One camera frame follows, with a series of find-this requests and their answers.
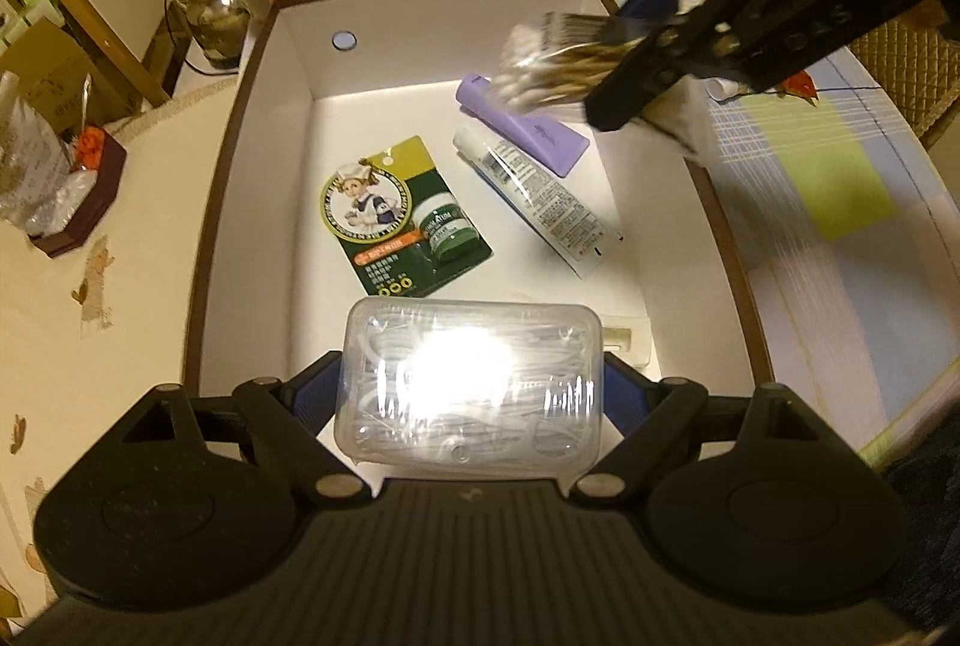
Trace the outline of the cotton swab bag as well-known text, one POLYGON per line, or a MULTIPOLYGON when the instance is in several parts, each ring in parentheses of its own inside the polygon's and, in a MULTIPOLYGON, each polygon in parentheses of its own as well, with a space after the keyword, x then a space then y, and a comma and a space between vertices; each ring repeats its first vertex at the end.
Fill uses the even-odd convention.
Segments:
MULTIPOLYGON (((523 115, 583 102, 652 29, 649 20, 570 13, 546 13, 537 24, 514 25, 491 97, 523 115)), ((697 77, 674 82, 631 123, 702 167, 721 158, 708 92, 697 77)))

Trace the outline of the purple cosmetic tube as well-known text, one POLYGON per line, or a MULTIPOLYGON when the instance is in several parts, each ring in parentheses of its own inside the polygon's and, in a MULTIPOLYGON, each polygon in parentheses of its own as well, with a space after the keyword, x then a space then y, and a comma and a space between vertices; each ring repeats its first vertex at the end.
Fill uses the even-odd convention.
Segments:
POLYGON ((459 82, 455 100, 460 108, 483 121, 496 134, 560 178, 566 178, 590 146, 589 139, 548 115, 518 115, 494 102, 491 82, 469 74, 459 82))

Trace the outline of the red snack packet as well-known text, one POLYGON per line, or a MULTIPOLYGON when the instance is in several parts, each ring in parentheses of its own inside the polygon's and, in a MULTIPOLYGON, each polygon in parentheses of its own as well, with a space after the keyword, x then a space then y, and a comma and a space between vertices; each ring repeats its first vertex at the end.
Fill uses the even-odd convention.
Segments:
POLYGON ((818 102, 818 91, 812 76, 807 71, 789 76, 776 86, 779 97, 795 97, 807 103, 818 102))

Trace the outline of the clear floss pick box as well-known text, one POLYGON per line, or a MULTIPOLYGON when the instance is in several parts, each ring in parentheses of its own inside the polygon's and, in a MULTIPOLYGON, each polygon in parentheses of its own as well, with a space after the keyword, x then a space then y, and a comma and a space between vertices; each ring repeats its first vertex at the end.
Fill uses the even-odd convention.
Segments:
POLYGON ((352 461, 576 476, 599 456, 602 425, 589 308, 370 297, 348 314, 334 438, 352 461))

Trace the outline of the white cream tube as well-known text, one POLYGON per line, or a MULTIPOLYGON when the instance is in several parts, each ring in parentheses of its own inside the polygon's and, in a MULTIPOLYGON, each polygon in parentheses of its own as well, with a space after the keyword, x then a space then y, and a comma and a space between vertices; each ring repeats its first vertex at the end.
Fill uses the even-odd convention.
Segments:
POLYGON ((454 134, 452 144, 581 279, 589 277, 623 242, 623 235, 615 227, 506 139, 462 128, 454 134))

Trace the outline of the green mentholatum blister card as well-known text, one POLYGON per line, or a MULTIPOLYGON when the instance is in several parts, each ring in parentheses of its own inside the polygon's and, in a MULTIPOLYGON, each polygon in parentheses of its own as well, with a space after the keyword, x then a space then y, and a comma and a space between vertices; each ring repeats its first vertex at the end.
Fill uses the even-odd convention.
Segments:
POLYGON ((427 297, 493 256, 418 136, 334 170, 320 217, 379 297, 427 297))

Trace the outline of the white hair clip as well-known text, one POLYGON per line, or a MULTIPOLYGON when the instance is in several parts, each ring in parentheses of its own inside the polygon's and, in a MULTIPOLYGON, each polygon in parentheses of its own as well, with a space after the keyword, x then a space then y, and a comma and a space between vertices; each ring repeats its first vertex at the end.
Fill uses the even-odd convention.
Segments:
POLYGON ((647 316, 602 314, 601 323, 605 352, 636 368, 647 368, 656 362, 651 320, 647 316))

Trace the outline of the woven chair cushion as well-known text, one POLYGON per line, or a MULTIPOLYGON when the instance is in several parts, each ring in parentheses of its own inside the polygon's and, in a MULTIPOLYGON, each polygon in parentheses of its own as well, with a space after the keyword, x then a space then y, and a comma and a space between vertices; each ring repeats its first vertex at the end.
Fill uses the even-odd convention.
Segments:
POLYGON ((958 119, 958 43, 890 20, 850 45, 924 148, 958 119))

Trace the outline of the cartoon bear bedsheet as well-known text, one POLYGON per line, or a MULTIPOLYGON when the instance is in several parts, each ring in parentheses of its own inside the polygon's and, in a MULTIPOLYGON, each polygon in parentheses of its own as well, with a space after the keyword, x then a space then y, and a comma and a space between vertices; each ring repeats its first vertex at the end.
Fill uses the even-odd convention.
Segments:
POLYGON ((116 201, 47 258, 2 229, 2 609, 52 597, 32 540, 44 495, 156 383, 179 380, 206 199, 235 102, 220 82, 121 126, 116 201))

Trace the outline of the checkered tablecloth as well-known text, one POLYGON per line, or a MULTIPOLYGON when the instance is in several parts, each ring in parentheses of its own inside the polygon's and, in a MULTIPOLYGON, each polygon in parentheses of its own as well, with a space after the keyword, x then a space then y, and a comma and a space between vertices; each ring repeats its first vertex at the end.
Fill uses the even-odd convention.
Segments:
POLYGON ((711 180, 776 376, 878 459, 958 396, 958 209, 851 53, 812 77, 713 107, 711 180))

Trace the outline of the brown cardboard storage box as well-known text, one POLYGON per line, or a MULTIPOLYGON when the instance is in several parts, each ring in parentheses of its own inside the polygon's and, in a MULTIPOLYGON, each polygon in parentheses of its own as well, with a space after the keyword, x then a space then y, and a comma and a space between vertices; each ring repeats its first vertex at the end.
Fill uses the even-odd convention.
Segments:
POLYGON ((281 0, 236 91, 197 248, 182 378, 203 396, 290 378, 342 344, 363 289, 320 217, 338 167, 407 137, 493 253, 446 287, 460 300, 581 304, 635 323, 651 376, 745 396, 773 376, 731 224, 708 172, 641 128, 592 134, 568 188, 622 235, 578 277, 455 152, 455 87, 493 73, 512 27, 612 0, 281 0))

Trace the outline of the dark wooden tray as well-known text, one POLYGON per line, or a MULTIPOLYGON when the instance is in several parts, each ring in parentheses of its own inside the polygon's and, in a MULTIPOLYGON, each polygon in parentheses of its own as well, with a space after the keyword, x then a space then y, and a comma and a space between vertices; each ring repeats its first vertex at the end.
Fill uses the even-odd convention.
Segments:
POLYGON ((127 152, 99 126, 85 126, 76 142, 75 170, 53 199, 50 224, 31 243, 49 258, 80 248, 116 201, 127 152))

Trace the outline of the metal spoon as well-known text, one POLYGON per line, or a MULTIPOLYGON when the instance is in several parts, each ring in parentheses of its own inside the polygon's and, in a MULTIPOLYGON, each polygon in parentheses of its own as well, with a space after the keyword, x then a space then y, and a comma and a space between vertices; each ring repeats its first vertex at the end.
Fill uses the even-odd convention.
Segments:
POLYGON ((91 89, 93 89, 93 79, 91 79, 91 74, 87 74, 85 79, 83 79, 82 93, 80 94, 80 119, 78 119, 78 126, 76 126, 76 134, 78 134, 78 136, 82 134, 88 124, 91 89))

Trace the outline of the glass kettle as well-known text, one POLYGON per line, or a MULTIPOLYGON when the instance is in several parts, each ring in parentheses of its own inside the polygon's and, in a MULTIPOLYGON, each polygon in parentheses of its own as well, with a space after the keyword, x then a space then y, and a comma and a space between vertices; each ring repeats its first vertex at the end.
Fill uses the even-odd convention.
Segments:
MULTIPOLYGON (((164 0, 164 25, 172 35, 169 6, 174 0, 164 0)), ((181 6, 185 24, 195 43, 199 45, 213 74, 226 74, 241 61, 251 13, 242 0, 185 0, 181 6)))

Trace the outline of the brown cardboard carton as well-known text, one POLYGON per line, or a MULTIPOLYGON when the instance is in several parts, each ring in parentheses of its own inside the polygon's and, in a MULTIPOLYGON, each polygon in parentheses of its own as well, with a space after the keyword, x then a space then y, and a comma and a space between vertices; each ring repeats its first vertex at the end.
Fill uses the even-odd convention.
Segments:
POLYGON ((89 123, 124 118, 130 102, 110 85, 75 38, 45 17, 31 25, 3 53, 2 70, 18 77, 18 92, 57 134, 82 123, 83 84, 91 77, 89 123))

